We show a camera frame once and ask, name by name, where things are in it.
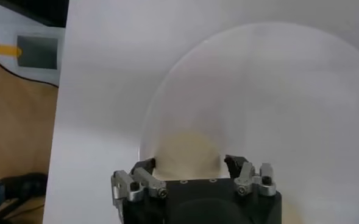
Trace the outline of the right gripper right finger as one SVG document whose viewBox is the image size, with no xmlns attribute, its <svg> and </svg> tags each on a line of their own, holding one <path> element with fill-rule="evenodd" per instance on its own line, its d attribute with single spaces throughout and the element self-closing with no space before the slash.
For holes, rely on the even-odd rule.
<svg viewBox="0 0 359 224">
<path fill-rule="evenodd" d="M 226 155 L 224 162 L 238 195 L 245 197 L 257 193 L 265 197 L 273 197 L 277 193 L 274 181 L 274 169 L 270 163 L 263 163 L 259 172 L 245 157 Z"/>
</svg>

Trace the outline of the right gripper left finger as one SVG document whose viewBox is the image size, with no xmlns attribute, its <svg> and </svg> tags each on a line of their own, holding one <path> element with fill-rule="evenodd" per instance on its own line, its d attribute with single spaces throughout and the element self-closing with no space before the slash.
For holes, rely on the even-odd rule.
<svg viewBox="0 0 359 224">
<path fill-rule="evenodd" d="M 145 198 L 164 200 L 168 196 L 166 182 L 152 175 L 155 165 L 155 158 L 149 158 L 137 162 L 129 173 L 114 171 L 111 176 L 112 201 L 120 220 L 124 220 L 126 201 L 136 203 Z"/>
</svg>

